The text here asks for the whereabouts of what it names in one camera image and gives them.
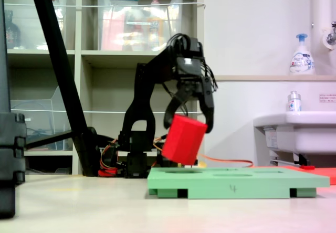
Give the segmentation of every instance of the green foam board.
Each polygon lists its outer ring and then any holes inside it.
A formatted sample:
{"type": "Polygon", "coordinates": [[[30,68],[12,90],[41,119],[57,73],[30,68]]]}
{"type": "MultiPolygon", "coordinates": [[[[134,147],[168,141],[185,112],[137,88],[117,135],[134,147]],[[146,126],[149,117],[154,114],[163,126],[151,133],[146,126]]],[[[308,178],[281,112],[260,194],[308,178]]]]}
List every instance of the green foam board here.
{"type": "Polygon", "coordinates": [[[317,187],[329,187],[329,178],[281,167],[155,167],[148,176],[149,194],[158,198],[316,197],[317,187]]]}

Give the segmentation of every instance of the red object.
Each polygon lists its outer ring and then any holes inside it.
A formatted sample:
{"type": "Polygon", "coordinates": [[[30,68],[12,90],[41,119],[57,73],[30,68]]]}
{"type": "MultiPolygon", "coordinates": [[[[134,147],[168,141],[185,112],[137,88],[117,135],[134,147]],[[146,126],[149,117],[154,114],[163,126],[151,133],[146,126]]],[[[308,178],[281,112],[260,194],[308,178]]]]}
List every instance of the red object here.
{"type": "Polygon", "coordinates": [[[99,177],[115,177],[116,174],[117,174],[117,169],[109,169],[109,170],[101,169],[98,171],[99,177]]]}
{"type": "Polygon", "coordinates": [[[183,165],[194,165],[207,125],[181,115],[175,115],[163,145],[162,155],[183,165]]]}
{"type": "Polygon", "coordinates": [[[314,170],[315,166],[300,166],[300,168],[303,170],[314,170]]]}
{"type": "Polygon", "coordinates": [[[300,172],[305,172],[305,173],[310,173],[310,174],[326,176],[326,177],[329,177],[330,179],[330,185],[336,185],[336,167],[315,168],[313,170],[306,170],[306,169],[302,169],[302,168],[295,167],[295,166],[279,166],[279,167],[284,167],[284,168],[288,168],[288,169],[292,169],[292,170],[296,170],[300,172]]]}

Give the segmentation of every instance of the white table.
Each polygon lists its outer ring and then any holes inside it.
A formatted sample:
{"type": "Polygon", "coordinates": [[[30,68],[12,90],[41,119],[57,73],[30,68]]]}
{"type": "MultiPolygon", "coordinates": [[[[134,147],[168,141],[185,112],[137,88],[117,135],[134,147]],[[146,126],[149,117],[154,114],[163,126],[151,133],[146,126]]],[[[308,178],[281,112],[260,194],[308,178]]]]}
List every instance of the white table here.
{"type": "Polygon", "coordinates": [[[145,179],[27,176],[0,233],[336,232],[336,186],[318,198],[187,200],[148,196],[145,179]]]}

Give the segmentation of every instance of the pump bottle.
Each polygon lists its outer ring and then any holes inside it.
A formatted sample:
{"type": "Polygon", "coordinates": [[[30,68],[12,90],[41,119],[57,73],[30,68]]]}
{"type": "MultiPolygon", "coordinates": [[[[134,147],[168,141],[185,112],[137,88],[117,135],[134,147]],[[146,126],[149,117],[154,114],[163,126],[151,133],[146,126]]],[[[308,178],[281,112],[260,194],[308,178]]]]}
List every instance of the pump bottle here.
{"type": "Polygon", "coordinates": [[[314,60],[305,44],[307,37],[306,34],[296,36],[299,39],[299,47],[295,51],[289,67],[290,75],[315,75],[314,60]]]}

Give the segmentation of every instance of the clear plastic container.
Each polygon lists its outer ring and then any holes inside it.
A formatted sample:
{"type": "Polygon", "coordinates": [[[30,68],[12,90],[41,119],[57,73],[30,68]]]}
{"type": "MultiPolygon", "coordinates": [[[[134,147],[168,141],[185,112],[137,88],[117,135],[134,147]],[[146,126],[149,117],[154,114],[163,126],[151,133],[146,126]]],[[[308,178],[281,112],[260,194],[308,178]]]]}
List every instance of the clear plastic container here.
{"type": "Polygon", "coordinates": [[[106,6],[98,7],[98,50],[159,51],[181,32],[182,5],[113,7],[111,0],[98,5],[106,6]]]}
{"type": "MultiPolygon", "coordinates": [[[[75,11],[70,0],[55,0],[54,8],[66,49],[75,48],[75,11]]],[[[8,49],[48,50],[35,6],[5,5],[8,49]]]]}
{"type": "MultiPolygon", "coordinates": [[[[25,116],[28,142],[70,130],[59,87],[51,99],[12,100],[10,106],[12,112],[22,113],[25,116]]],[[[72,139],[51,143],[34,150],[72,150],[72,139]]]]}

